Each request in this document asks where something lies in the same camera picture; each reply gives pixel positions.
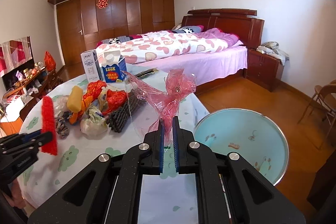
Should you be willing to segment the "person's hand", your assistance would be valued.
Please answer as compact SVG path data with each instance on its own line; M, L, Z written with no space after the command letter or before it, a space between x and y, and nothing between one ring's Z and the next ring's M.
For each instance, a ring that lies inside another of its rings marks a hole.
M11 207L17 207L19 209L24 209L26 206L25 200L22 197L21 188L19 186L18 180L14 180L11 187L11 197L5 194L5 198Z

